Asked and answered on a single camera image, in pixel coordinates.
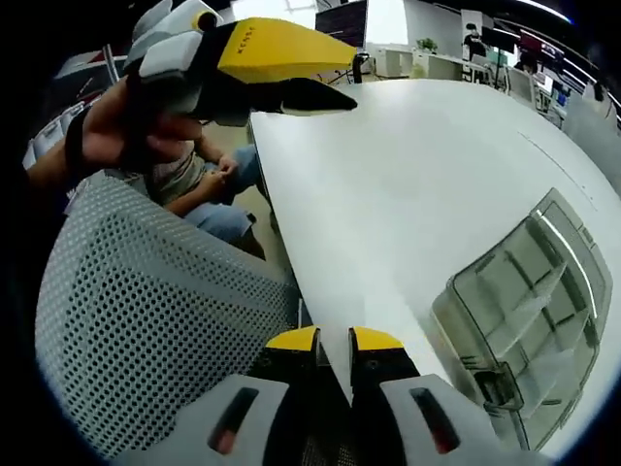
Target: window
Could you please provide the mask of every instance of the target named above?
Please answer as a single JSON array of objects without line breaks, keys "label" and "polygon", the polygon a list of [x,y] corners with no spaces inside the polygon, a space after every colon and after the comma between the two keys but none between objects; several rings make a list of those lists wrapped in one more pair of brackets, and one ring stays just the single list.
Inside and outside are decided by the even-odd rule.
[{"label": "window", "polygon": [[236,0],[231,5],[235,20],[247,17],[277,17],[314,29],[317,9],[314,0]]},{"label": "window", "polygon": [[369,0],[366,42],[403,46],[409,43],[404,0]]}]

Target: blue jeans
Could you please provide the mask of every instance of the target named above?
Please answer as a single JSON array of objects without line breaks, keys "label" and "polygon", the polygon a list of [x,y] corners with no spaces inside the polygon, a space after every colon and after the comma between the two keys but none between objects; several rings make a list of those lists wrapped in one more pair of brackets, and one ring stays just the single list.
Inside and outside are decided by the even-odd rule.
[{"label": "blue jeans", "polygon": [[[191,211],[185,219],[227,243],[241,239],[252,226],[247,212],[231,205],[235,196],[261,180],[259,160],[256,147],[246,146],[237,149],[233,158],[238,162],[235,172],[226,182],[225,191],[214,202],[206,202]],[[216,170],[217,166],[207,162],[207,170]]]}]

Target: white table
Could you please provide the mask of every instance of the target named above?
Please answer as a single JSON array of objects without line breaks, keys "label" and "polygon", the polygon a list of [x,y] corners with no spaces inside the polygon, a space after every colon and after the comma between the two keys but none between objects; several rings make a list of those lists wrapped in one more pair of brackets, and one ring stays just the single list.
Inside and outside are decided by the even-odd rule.
[{"label": "white table", "polygon": [[255,114],[252,128],[291,264],[343,387],[351,325],[391,333],[421,373],[448,380],[450,361],[428,326],[434,299],[556,187],[616,282],[582,398],[544,447],[564,451],[621,362],[621,200],[561,131],[487,86],[412,80],[340,90],[356,110]]},{"label": "white table", "polygon": [[473,71],[488,73],[482,65],[450,55],[438,55],[423,50],[412,51],[413,63],[422,67],[427,78],[432,80],[462,81],[464,67]]}]

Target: wrist strap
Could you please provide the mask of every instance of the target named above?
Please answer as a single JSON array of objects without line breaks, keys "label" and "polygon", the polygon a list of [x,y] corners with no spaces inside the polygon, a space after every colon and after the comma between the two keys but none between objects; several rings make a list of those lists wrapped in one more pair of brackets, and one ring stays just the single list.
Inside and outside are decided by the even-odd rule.
[{"label": "wrist strap", "polygon": [[90,107],[82,110],[69,123],[65,135],[65,162],[71,179],[71,185],[78,184],[82,179],[95,173],[88,167],[82,151],[82,126]]}]

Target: gray mesh chair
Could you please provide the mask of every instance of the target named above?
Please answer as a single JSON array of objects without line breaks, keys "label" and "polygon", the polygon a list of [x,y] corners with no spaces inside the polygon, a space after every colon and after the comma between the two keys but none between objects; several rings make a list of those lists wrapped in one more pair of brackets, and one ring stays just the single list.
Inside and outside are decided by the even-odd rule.
[{"label": "gray mesh chair", "polygon": [[50,255],[37,358],[65,413],[113,457],[158,442],[182,406],[245,373],[298,308],[279,269],[100,178]]}]

